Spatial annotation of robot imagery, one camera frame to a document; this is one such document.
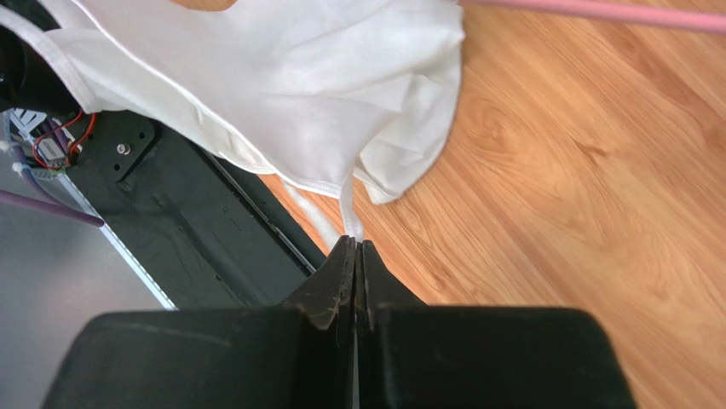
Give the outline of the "white tank top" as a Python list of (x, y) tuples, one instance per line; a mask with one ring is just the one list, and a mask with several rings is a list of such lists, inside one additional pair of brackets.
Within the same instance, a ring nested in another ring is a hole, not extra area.
[(435, 163), (462, 81), (455, 1), (47, 1), (43, 31), (1, 24), (50, 66), (86, 112), (156, 119), (209, 153), (337, 200), (365, 237), (353, 185), (400, 198)]

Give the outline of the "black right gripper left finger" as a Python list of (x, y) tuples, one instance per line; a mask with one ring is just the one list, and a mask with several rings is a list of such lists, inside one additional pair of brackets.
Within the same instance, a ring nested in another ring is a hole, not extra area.
[(356, 241), (282, 303), (102, 314), (77, 335), (46, 408), (350, 408)]

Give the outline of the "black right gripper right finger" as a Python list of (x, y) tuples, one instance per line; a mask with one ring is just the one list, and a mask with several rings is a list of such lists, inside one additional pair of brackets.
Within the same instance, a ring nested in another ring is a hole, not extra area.
[(608, 335), (576, 308), (429, 306), (375, 245), (355, 261), (364, 408), (633, 408)]

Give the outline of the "pink wire hanger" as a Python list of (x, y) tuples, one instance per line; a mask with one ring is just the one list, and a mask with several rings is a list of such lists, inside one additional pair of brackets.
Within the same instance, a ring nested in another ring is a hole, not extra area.
[(724, 14), (578, 0), (481, 0), (474, 1), (474, 3), (586, 19), (681, 29), (690, 32), (725, 33)]

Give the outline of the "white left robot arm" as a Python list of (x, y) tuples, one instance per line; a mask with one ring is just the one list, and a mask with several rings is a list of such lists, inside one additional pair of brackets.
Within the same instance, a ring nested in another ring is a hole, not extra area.
[(1, 28), (1, 110), (21, 108), (58, 115), (80, 105), (50, 65), (29, 43)]

